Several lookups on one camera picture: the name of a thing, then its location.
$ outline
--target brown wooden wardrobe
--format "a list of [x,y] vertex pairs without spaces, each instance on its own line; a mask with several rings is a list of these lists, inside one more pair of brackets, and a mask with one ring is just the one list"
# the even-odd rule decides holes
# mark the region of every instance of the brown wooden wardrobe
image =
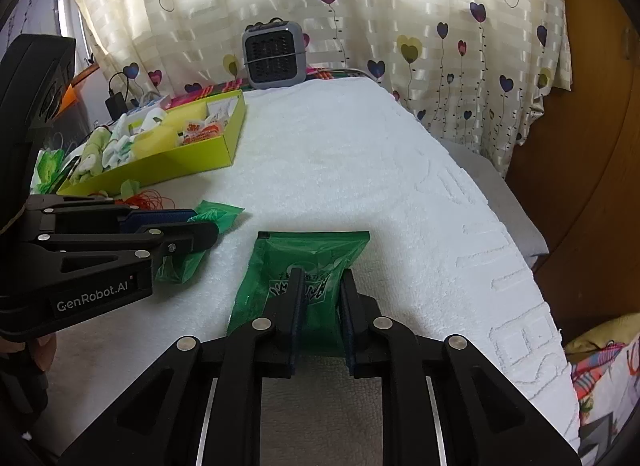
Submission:
[[566,0],[572,91],[554,88],[507,184],[550,254],[534,276],[564,341],[640,311],[640,46],[618,0]]

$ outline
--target blue gripper pad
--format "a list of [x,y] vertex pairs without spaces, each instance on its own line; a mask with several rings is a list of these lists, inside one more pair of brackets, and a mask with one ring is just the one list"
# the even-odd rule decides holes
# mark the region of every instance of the blue gripper pad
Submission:
[[196,215],[197,213],[193,210],[132,211],[120,223],[120,232],[135,233],[142,226],[186,222]]

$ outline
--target window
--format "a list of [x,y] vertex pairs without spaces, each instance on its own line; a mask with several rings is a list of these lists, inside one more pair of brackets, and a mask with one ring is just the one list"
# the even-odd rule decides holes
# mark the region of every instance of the window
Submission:
[[86,39],[86,24],[76,0],[54,0],[58,35],[76,39],[76,75],[93,64],[93,51]]

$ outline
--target green packet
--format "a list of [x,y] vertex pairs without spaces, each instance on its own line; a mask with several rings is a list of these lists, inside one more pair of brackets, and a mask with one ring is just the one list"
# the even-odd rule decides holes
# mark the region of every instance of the green packet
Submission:
[[[227,204],[202,201],[195,209],[196,216],[191,217],[188,222],[209,221],[218,226],[220,235],[228,230],[234,223],[236,217],[244,211],[243,208],[236,208]],[[165,256],[156,279],[160,281],[172,281],[175,283],[185,283],[196,272],[206,251],[191,253],[190,255]]]
[[309,303],[302,327],[302,350],[341,356],[337,304],[342,272],[369,242],[368,231],[276,233],[262,231],[236,294],[227,334],[261,316],[267,299],[286,292],[292,267],[305,270]]

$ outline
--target gray cushion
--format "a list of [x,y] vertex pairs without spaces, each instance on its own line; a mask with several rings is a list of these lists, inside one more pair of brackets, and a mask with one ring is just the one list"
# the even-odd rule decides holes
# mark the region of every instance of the gray cushion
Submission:
[[444,139],[439,139],[439,141],[447,149],[451,158],[469,174],[480,188],[489,207],[507,228],[529,267],[536,261],[535,257],[548,255],[549,249],[542,234],[527,217],[522,206],[491,162],[461,144]]

